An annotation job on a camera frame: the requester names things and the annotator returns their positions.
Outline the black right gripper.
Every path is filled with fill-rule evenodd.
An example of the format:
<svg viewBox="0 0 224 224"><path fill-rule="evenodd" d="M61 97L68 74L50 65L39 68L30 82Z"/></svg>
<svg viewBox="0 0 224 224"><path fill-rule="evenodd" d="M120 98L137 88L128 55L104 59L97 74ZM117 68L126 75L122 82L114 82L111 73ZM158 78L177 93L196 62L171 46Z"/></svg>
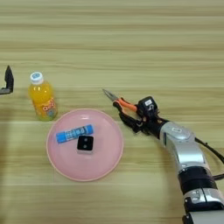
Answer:
<svg viewBox="0 0 224 224"><path fill-rule="evenodd" d="M135 133L142 131L145 135L152 135L154 137L159 137L160 130L166 123L168 123L168 120L160 117L154 117L152 119L144 118L138 121L137 119L124 113L120 113L119 116L122 122L126 126L130 127Z"/></svg>

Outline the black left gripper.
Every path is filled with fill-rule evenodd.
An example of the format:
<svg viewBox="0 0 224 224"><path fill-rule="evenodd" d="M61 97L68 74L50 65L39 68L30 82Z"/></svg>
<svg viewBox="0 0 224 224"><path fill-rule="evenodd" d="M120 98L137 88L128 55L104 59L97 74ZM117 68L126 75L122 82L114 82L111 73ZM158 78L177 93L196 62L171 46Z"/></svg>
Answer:
<svg viewBox="0 0 224 224"><path fill-rule="evenodd" d="M7 66L6 68L4 80L6 82L6 88L3 87L0 89L0 95L8 95L13 92L14 77L10 66Z"/></svg>

